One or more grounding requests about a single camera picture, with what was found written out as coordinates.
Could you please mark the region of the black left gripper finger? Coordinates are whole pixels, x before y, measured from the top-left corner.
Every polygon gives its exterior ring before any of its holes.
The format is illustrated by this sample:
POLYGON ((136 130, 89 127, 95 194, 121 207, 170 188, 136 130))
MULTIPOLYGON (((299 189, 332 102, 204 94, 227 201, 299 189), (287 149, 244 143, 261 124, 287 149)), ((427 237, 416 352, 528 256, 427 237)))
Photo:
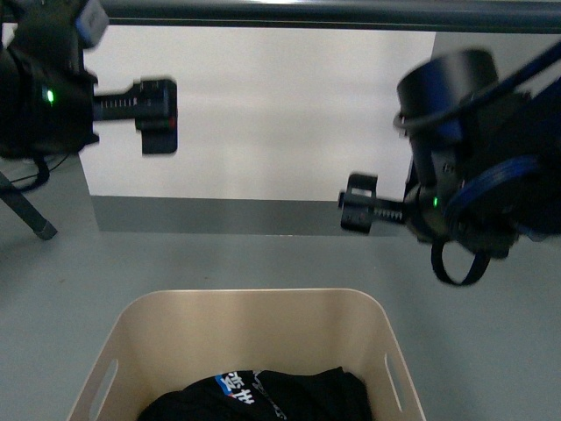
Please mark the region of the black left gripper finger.
POLYGON ((142 154, 174 154, 178 148, 177 84, 173 79, 142 79, 122 92, 95 95, 94 120, 133 120, 142 154))

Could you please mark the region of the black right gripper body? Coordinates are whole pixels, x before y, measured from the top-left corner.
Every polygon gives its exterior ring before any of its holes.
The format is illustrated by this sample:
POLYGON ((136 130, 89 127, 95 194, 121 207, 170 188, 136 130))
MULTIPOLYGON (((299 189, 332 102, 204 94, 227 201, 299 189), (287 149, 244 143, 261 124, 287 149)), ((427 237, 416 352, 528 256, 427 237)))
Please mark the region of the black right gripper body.
POLYGON ((520 235, 500 222, 457 210, 437 195, 434 186, 423 186, 415 175, 406 181, 404 218, 407 228, 422 243, 456 242, 465 250, 505 259, 520 235))

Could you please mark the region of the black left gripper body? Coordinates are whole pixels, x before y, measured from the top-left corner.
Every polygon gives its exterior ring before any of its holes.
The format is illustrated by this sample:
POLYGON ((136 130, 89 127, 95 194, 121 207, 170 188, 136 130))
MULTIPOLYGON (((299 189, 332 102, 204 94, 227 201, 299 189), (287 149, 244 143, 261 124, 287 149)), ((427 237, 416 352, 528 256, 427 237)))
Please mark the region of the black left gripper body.
POLYGON ((74 28, 18 26, 1 52, 1 156, 79 153, 98 142, 96 84, 74 28))

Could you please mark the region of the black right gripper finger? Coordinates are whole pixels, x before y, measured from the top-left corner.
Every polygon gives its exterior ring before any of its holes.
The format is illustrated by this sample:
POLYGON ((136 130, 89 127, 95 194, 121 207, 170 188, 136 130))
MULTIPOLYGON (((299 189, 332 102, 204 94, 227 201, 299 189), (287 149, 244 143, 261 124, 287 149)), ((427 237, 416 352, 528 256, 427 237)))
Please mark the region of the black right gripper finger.
POLYGON ((340 226, 349 232, 369 234, 376 221, 404 225, 403 202, 377 197, 378 177, 351 173, 338 197, 340 226))

